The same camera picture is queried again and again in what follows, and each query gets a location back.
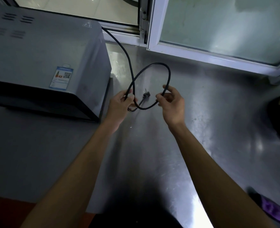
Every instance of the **forearm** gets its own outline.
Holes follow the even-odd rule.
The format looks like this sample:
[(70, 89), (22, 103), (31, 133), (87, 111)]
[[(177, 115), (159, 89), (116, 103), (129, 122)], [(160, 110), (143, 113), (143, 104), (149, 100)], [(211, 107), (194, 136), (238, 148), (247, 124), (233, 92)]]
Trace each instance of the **forearm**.
[(271, 220), (217, 165), (186, 126), (170, 130), (214, 227), (274, 227)]
[(72, 227), (84, 214), (107, 147), (112, 128), (99, 126), (47, 195), (30, 212), (24, 227)]

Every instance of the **white window frame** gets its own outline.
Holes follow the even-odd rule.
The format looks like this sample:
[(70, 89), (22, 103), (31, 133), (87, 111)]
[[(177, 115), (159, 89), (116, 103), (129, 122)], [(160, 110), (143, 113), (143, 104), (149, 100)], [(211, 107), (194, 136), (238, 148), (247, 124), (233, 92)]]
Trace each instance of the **white window frame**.
[(161, 31), (165, 18), (168, 0), (153, 0), (150, 17), (150, 29), (147, 50), (165, 53), (177, 57), (184, 57), (196, 61), (207, 62), (215, 65), (226, 66), (239, 70), (265, 74), (268, 76), (280, 76), (280, 65), (271, 66), (258, 62), (247, 61), (239, 58), (223, 56), (183, 46), (171, 45), (160, 42)]

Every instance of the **right hand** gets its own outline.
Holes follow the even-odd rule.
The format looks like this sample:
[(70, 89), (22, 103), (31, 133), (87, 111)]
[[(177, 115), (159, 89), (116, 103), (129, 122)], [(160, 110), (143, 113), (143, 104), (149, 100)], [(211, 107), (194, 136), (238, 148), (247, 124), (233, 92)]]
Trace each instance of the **right hand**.
[(172, 86), (168, 86), (170, 93), (165, 93), (164, 96), (161, 93), (156, 95), (159, 102), (158, 106), (163, 109), (163, 118), (170, 129), (174, 129), (176, 126), (185, 125), (184, 123), (184, 99)]

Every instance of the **metal counter surface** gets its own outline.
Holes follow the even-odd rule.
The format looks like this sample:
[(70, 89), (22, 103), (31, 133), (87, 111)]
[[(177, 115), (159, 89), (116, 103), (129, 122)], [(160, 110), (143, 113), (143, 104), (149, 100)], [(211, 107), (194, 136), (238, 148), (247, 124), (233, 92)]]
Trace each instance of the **metal counter surface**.
[[(280, 96), (280, 86), (243, 71), (124, 47), (135, 75), (153, 62), (169, 65), (170, 85), (185, 99), (190, 131), (244, 190), (253, 187), (280, 205), (280, 138), (265, 112), (266, 103)], [(113, 78), (109, 100), (131, 77), (121, 48), (108, 43), (107, 49)], [(166, 80), (162, 66), (138, 78), (136, 96), (141, 99), (145, 88), (152, 95), (143, 106), (155, 101)], [(118, 202), (153, 202), (183, 227), (212, 227), (161, 112), (155, 106), (129, 113), (107, 148), (87, 212), (101, 213)], [(97, 126), (0, 107), (0, 197), (37, 202)]]

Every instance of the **energy label sticker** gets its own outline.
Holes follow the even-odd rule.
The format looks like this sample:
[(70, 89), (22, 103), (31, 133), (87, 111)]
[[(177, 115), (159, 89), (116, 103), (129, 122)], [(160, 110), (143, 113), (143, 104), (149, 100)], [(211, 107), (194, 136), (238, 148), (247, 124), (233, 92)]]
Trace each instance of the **energy label sticker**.
[(66, 90), (71, 78), (73, 69), (57, 67), (49, 88), (56, 90)]

